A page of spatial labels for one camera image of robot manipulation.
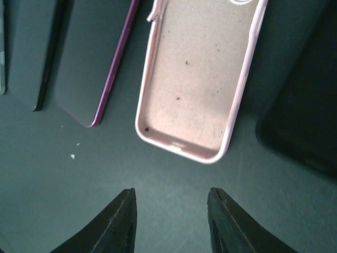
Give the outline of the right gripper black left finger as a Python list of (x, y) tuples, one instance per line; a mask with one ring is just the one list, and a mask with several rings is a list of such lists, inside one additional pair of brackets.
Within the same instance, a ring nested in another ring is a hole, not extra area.
[(124, 189), (83, 229), (52, 252), (134, 252), (136, 227), (135, 189)]

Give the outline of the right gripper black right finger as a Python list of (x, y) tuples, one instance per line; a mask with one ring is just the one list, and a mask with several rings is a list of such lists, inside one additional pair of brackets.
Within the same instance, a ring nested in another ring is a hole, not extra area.
[(295, 252), (221, 188), (210, 189), (207, 215), (213, 252)]

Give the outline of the black phone case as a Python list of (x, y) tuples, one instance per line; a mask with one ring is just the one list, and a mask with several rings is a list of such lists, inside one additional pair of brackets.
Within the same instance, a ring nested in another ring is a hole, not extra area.
[(325, 4), (255, 133), (274, 152), (336, 181), (336, 1)]

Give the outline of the pink phone case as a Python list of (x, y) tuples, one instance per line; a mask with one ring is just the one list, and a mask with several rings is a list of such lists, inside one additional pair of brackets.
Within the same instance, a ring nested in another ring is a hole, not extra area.
[(203, 164), (226, 153), (267, 1), (154, 1), (135, 118), (145, 142)]

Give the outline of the bare magenta phone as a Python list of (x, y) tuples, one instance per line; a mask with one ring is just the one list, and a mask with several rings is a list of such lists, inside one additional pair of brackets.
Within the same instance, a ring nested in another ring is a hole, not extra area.
[(74, 1), (55, 98), (85, 127), (100, 123), (139, 1)]

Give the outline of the bare black phone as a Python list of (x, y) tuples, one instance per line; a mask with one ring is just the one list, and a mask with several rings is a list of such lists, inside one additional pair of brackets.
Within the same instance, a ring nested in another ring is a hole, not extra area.
[(7, 85), (30, 111), (43, 107), (66, 1), (19, 1)]

